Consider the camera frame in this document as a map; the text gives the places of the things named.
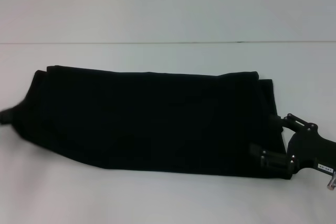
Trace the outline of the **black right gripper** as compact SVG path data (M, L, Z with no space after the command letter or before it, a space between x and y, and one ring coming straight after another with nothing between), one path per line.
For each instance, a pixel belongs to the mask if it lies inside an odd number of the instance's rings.
M288 113L283 118L272 115L271 125L285 127L296 133L289 141L287 154L271 152L259 145L250 144L249 152L259 160L262 168L282 174L296 174L305 168L334 174L335 142L322 138L316 124Z

